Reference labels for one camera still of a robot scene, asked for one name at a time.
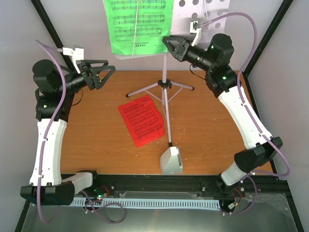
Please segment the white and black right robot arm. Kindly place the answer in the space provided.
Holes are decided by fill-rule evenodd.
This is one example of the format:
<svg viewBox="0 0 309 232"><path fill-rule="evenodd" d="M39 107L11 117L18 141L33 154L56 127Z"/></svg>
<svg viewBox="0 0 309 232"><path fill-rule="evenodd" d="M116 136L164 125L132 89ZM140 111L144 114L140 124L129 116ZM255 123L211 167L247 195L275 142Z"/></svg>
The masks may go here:
<svg viewBox="0 0 309 232"><path fill-rule="evenodd" d="M283 142L263 126L237 74L229 67L234 53L231 38L216 34L206 50L182 37L165 36L162 42L175 59L187 61L206 72L206 85L230 113L243 138L245 149L234 155L234 162L221 173L218 185L232 186L255 168L271 161Z"/></svg>

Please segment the white tripod music stand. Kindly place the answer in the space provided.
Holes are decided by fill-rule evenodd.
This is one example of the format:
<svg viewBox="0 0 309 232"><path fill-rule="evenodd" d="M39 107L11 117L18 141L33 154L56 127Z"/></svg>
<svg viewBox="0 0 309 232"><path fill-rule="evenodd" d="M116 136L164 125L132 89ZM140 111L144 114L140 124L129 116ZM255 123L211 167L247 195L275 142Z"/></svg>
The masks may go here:
<svg viewBox="0 0 309 232"><path fill-rule="evenodd" d="M182 89L189 89L189 90L195 90L193 86L187 86L180 83L176 83L173 81L170 81L167 79L167 67L168 67L168 54L165 53L163 55L163 70L162 70L162 79L158 80L156 83L146 86L144 88L141 88L139 90L136 90L134 92L126 94L126 97L131 97L133 95L136 95L138 93L146 92L149 95L153 96L154 98L161 100L161 105L165 108L165 117L167 121L167 132L168 132L168 145L169 147L172 147L172 136L171 136L171 128L170 128L170 118L169 118L169 102L182 90ZM158 98L154 94L150 93L148 90L152 89L156 86L161 86L162 88L162 96L161 98ZM180 89L169 99L168 98L168 88L171 89L173 86L180 87Z"/></svg>

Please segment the green sheet music page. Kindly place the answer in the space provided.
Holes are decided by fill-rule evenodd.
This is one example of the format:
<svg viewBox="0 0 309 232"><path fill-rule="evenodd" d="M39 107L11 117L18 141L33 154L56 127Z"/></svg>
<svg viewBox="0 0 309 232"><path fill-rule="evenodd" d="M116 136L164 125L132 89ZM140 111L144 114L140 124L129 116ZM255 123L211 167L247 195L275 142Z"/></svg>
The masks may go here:
<svg viewBox="0 0 309 232"><path fill-rule="evenodd" d="M172 0L105 0L103 2L114 55L136 57L167 52Z"/></svg>

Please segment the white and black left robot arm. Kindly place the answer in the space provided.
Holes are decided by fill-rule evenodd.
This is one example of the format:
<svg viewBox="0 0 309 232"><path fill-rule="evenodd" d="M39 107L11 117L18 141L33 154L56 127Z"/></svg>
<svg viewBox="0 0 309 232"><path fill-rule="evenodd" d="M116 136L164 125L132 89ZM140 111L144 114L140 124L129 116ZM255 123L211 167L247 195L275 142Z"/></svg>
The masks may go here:
<svg viewBox="0 0 309 232"><path fill-rule="evenodd" d="M74 95L88 87L100 89L115 72L107 60L81 60L78 70L56 67L48 59L36 62L33 67L38 146L35 166L29 184L22 186L22 198L36 205L70 205L81 190L96 194L100 182L94 170L79 171L62 179L60 160L62 141L67 127Z"/></svg>

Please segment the white metronome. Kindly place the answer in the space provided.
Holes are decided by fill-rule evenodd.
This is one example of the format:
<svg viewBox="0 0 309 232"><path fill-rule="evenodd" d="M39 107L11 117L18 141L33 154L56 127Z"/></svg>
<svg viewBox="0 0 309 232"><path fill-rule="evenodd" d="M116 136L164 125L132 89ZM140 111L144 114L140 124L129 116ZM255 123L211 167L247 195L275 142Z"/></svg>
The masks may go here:
<svg viewBox="0 0 309 232"><path fill-rule="evenodd" d="M160 169L164 175L183 173L183 161L178 146L169 147L160 157Z"/></svg>

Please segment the red sheet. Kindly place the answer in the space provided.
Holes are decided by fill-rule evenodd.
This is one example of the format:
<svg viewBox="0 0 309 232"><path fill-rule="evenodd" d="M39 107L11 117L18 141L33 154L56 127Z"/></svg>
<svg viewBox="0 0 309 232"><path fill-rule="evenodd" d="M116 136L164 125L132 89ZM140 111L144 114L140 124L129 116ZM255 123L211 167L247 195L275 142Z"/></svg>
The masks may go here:
<svg viewBox="0 0 309 232"><path fill-rule="evenodd" d="M137 148L165 135L164 120L149 95L118 106L118 111Z"/></svg>

